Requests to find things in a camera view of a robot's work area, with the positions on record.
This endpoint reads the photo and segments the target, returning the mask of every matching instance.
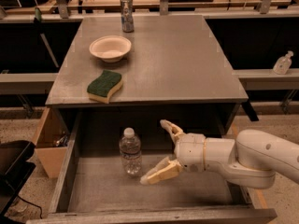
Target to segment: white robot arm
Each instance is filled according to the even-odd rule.
[[[268,189],[278,172],[299,183],[299,145],[269,133],[242,131],[234,139],[206,138],[184,133],[178,126],[161,120],[174,144],[176,160],[168,158],[141,177],[153,184],[189,172],[217,172],[227,181],[249,188]]]

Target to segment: white spray bottle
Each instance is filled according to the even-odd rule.
[[[285,75],[292,64],[292,60],[291,60],[292,56],[293,56],[293,52],[289,50],[288,54],[278,58],[277,62],[273,67],[274,72],[280,75]]]

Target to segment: sponge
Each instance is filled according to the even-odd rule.
[[[108,104],[111,95],[118,91],[122,84],[120,73],[104,70],[102,75],[87,87],[87,93],[90,99]]]

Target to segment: white bowl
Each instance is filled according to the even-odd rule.
[[[127,38],[109,35],[93,41],[90,45],[90,52],[106,63],[115,63],[130,51],[131,46]]]

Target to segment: white bottle cap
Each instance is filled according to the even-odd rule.
[[[286,57],[291,58],[293,56],[293,52],[291,50],[288,50],[288,54],[286,54]]]
[[[135,135],[135,132],[132,128],[126,128],[123,132],[123,135],[126,137],[126,138],[132,138],[134,137]]]

